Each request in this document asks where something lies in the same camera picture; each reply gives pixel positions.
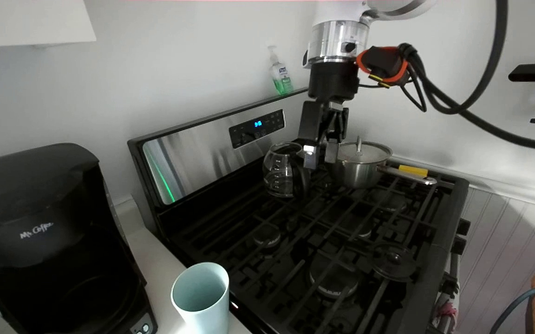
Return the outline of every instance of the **white wall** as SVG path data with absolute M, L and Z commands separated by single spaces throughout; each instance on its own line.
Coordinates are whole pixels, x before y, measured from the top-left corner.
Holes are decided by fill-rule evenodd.
M 535 84 L 515 84 L 507 75 L 535 64 L 535 2 L 509 2 L 509 36 L 500 69 L 472 112 L 509 132 L 535 138 Z M 463 103 L 489 58 L 494 2 L 444 0 L 429 14 L 403 23 L 375 23 L 372 45 L 413 43 L 431 80 Z M 496 140 L 461 118 L 420 114 L 400 90 L 361 92 L 359 132 L 388 145 L 398 156 L 442 166 L 470 177 L 535 190 L 535 151 Z
M 140 192 L 127 142 L 273 97 L 268 45 L 294 84 L 314 4 L 87 0 L 97 43 L 0 49 L 0 156 L 73 142 L 113 201 Z

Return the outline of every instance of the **burner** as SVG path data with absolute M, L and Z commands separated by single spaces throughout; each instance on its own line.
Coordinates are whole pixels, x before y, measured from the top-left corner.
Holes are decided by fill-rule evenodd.
M 407 199 L 392 190 L 375 190 L 372 197 L 375 203 L 379 203 L 379 207 L 390 212 L 403 212 L 409 207 Z
M 275 225 L 264 225 L 253 234 L 253 242 L 260 249 L 271 249 L 281 242 L 281 229 Z
M 375 273 L 394 283 L 409 283 L 416 264 L 407 249 L 398 246 L 379 247 L 375 251 Z
M 316 285 L 316 281 L 327 270 L 329 262 L 333 260 L 322 253 L 314 257 L 309 268 L 310 285 Z M 333 264 L 327 277 L 318 286 L 318 292 L 320 296 L 327 299 L 338 299 L 338 298 L 349 298 L 351 294 L 355 294 L 357 286 L 359 286 L 359 277 L 336 262 Z

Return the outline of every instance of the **control panel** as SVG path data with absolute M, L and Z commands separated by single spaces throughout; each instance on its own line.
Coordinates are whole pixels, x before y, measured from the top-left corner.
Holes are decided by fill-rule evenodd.
M 284 129 L 283 110 L 231 127 L 229 132 L 232 149 L 266 138 L 268 134 L 277 132 L 281 129 Z

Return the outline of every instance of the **stainless steel pot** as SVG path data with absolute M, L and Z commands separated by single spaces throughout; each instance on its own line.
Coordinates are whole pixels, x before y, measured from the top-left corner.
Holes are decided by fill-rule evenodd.
M 346 188 L 372 188 L 379 182 L 383 173 L 398 175 L 420 182 L 424 186 L 435 186 L 435 179 L 414 177 L 400 169 L 387 166 L 392 151 L 368 142 L 342 144 L 338 147 L 336 177 Z

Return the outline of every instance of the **bottle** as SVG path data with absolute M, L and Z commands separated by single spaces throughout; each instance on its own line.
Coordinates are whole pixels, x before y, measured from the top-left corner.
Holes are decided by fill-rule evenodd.
M 290 95 L 292 93 L 292 82 L 286 66 L 279 60 L 275 54 L 275 47 L 268 47 L 270 51 L 270 60 L 271 60 L 271 82 L 275 88 L 275 93 L 279 97 Z

